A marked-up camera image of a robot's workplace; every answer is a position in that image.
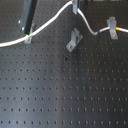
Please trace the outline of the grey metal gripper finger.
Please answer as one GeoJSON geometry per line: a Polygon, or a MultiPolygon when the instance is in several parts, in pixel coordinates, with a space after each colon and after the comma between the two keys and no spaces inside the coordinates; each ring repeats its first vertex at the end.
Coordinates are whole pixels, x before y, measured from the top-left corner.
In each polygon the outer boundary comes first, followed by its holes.
{"type": "Polygon", "coordinates": [[[76,15],[78,10],[78,0],[72,0],[73,13],[76,15]]]}

